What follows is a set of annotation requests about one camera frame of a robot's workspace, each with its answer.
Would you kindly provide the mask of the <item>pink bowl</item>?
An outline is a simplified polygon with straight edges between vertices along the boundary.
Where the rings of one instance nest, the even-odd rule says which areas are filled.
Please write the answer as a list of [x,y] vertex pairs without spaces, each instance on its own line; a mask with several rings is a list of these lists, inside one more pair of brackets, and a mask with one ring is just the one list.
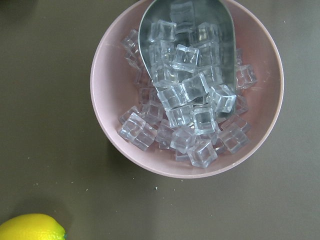
[[134,85],[136,72],[125,60],[121,40],[137,29],[149,0],[140,0],[126,9],[110,25],[95,52],[91,74],[91,100],[97,120],[111,143],[129,160],[156,174],[172,178],[205,178],[223,173],[248,159],[273,129],[283,101],[284,71],[279,51],[260,20],[234,0],[226,0],[235,27],[235,40],[243,50],[243,61],[251,64],[257,83],[244,92],[248,111],[243,118],[250,124],[249,143],[236,153],[224,153],[206,168],[175,160],[173,152],[160,150],[155,144],[146,151],[119,136],[119,117],[138,104]]

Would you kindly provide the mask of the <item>metal ice scoop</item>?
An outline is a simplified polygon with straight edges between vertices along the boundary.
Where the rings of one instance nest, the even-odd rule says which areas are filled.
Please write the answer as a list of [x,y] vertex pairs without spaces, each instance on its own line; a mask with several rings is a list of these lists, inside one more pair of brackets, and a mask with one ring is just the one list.
[[234,22],[220,0],[155,0],[138,30],[144,66],[169,117],[209,108],[219,119],[236,104]]

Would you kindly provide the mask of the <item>clear ice cubes pile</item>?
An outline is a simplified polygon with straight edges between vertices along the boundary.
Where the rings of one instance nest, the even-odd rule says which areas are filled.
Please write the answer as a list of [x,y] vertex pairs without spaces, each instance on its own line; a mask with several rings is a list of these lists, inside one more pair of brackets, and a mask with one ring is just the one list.
[[124,140],[142,151],[157,143],[198,168],[248,143],[238,92],[256,78],[251,65],[238,64],[234,22],[221,1],[155,0],[122,44],[140,98],[119,118]]

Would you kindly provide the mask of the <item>yellow lemon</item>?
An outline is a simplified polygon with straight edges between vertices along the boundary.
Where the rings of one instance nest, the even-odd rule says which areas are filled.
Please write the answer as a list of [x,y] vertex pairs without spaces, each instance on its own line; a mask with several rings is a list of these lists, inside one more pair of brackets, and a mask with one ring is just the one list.
[[51,216],[30,213],[13,217],[0,225],[2,240],[65,240],[65,229]]

